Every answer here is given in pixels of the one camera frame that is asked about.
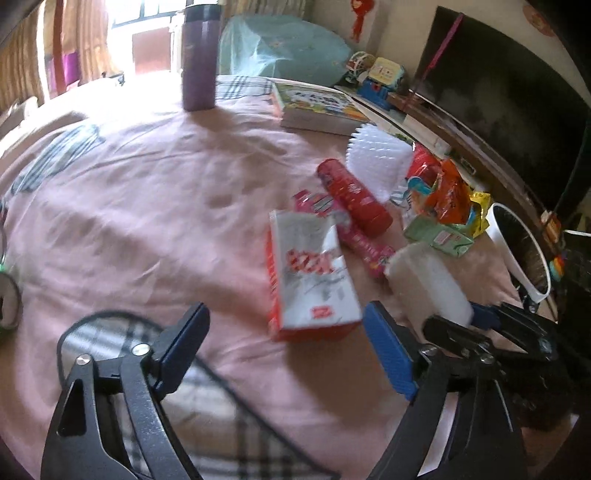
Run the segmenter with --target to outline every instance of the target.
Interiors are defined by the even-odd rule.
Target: pink snack tube
[[[327,193],[310,193],[302,190],[294,195],[295,211],[314,213],[318,216],[332,215],[335,219],[339,240],[358,254],[369,268],[372,277],[384,274],[388,260],[396,253],[388,245],[374,244],[351,220],[349,212]]]

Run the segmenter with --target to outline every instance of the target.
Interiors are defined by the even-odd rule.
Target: snack wrapper
[[[433,187],[440,171],[439,160],[426,147],[419,143],[415,144],[413,161],[408,168],[406,178],[418,177],[430,188]]]
[[[472,202],[472,210],[475,211],[475,218],[470,224],[470,234],[472,238],[483,234],[489,227],[486,214],[491,206],[492,198],[490,193],[472,192],[470,194],[470,201]]]
[[[332,216],[276,210],[269,220],[272,338],[344,337],[361,322],[362,312]]]
[[[368,268],[369,274],[379,278],[390,258],[396,253],[388,245],[372,242],[351,220],[349,212],[327,193],[310,193],[302,190],[294,195],[295,209],[298,212],[313,213],[318,216],[332,216],[339,240],[359,255]]]
[[[465,225],[468,221],[472,207],[468,186],[451,160],[441,162],[435,191],[427,198],[426,206],[435,210],[437,221],[444,225]]]

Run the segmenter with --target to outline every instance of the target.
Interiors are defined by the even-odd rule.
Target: black tv screen
[[[417,77],[457,15],[438,7]],[[547,209],[555,207],[582,144],[588,107],[552,67],[503,33],[464,17],[417,93],[481,137]]]

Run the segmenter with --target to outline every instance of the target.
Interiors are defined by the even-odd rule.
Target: wall
[[[354,51],[364,50],[376,53],[388,25],[390,6],[393,1],[397,0],[375,0],[374,9],[363,21],[359,43],[351,40],[353,23],[357,17],[351,8],[350,0],[316,0],[311,20],[344,38]]]
[[[365,19],[361,42],[350,40],[355,21],[350,0],[316,0],[312,21],[339,34],[354,50],[396,61],[414,74],[438,5],[463,12],[530,49],[562,75],[591,105],[577,67],[557,37],[542,35],[526,20],[525,0],[375,0],[376,7]]]
[[[438,5],[463,12],[513,38],[549,64],[591,105],[573,60],[557,37],[536,30],[525,18],[524,0],[393,0],[378,54],[414,74]]]

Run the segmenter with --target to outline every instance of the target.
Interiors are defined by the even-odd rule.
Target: orange snack bag
[[[425,203],[437,214],[437,221],[444,225],[465,225],[470,216],[470,193],[456,166],[449,159],[441,162],[435,191]]]

